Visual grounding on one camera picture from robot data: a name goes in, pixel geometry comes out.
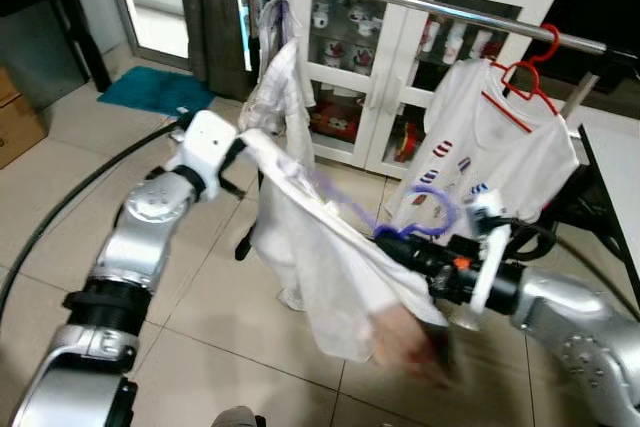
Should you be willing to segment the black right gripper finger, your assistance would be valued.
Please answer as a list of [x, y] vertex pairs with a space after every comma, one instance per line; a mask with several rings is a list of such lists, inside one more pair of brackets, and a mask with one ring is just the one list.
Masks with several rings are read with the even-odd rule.
[[424, 277], [430, 275], [428, 268], [430, 255], [424, 257], [422, 252], [430, 244], [430, 241], [425, 238], [376, 238], [376, 245], [394, 262]]
[[378, 247], [390, 258], [419, 258], [430, 245], [429, 240], [415, 234], [401, 236], [396, 232], [387, 231], [378, 235]]

